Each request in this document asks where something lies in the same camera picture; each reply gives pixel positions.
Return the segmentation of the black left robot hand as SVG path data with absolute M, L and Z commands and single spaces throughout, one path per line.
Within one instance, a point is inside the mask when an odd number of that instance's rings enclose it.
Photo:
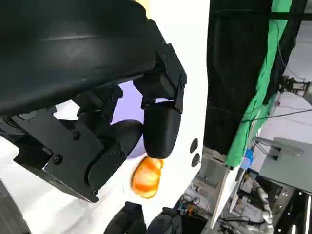
M 141 139 L 167 158 L 186 82 L 134 0 L 0 3 L 0 135 L 17 164 L 64 193 L 96 203 Z

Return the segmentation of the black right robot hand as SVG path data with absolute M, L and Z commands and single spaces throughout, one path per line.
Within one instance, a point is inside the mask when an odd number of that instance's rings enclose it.
M 107 225 L 105 234 L 181 234 L 182 215 L 177 209 L 164 207 L 147 226 L 142 206 L 126 202 Z

